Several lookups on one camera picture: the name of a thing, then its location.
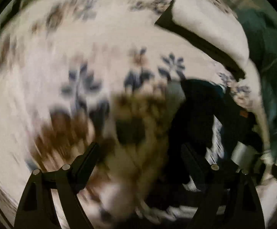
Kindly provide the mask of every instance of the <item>white pillow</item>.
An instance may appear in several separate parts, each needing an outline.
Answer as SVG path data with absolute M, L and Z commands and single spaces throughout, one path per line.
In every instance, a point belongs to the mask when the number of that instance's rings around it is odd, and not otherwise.
M 232 13 L 224 13 L 209 0 L 175 0 L 173 21 L 227 53 L 240 68 L 248 63 L 245 32 Z

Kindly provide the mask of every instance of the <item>green fabric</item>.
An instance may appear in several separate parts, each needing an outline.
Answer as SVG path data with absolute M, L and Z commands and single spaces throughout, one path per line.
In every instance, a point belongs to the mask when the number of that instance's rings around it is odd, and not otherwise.
M 245 78 L 245 73 L 238 67 L 236 62 L 225 52 L 218 49 L 205 39 L 197 36 L 193 32 L 181 27 L 173 22 L 172 7 L 175 0 L 172 0 L 170 6 L 165 10 L 161 17 L 156 21 L 155 25 L 158 25 L 164 29 L 167 29 L 173 33 L 176 33 L 187 41 L 189 41 L 194 47 L 202 50 L 209 55 L 215 61 L 221 63 L 228 71 L 232 73 L 236 80 Z
M 277 25 L 262 11 L 237 11 L 248 39 L 250 59 L 261 78 L 263 104 L 270 131 L 270 145 L 277 158 Z

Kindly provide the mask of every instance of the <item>floral bedsheet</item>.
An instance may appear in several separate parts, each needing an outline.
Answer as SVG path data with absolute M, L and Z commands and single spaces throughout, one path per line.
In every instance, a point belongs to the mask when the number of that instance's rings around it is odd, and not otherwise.
M 0 201 L 12 223 L 33 169 L 28 145 L 52 110 L 90 112 L 110 106 L 112 94 L 156 95 L 168 81 L 198 78 L 232 87 L 239 105 L 263 113 L 253 64 L 237 83 L 220 63 L 154 26 L 170 1 L 35 0 L 5 28 L 0 37 Z M 214 4 L 228 13 L 218 0 Z

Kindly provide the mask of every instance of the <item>orange tag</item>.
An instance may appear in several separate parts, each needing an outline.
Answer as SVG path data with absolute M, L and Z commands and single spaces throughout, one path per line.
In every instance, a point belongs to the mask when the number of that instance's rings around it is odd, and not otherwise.
M 240 110 L 239 115 L 248 118 L 249 113 L 246 110 Z

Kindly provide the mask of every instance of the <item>blanket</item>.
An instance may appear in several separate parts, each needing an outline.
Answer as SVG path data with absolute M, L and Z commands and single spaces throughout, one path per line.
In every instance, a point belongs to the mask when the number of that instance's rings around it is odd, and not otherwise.
M 154 26 L 170 1 L 34 0 L 5 26 L 0 36 L 0 206 L 11 223 L 36 168 L 31 140 L 50 122 L 52 111 L 103 113 L 99 108 L 110 107 L 114 94 L 157 95 L 170 81 L 197 78 L 231 87 L 237 104 L 263 113 L 253 64 L 246 67 L 253 72 L 237 82 L 187 40 Z M 56 210 L 67 228 L 59 205 Z

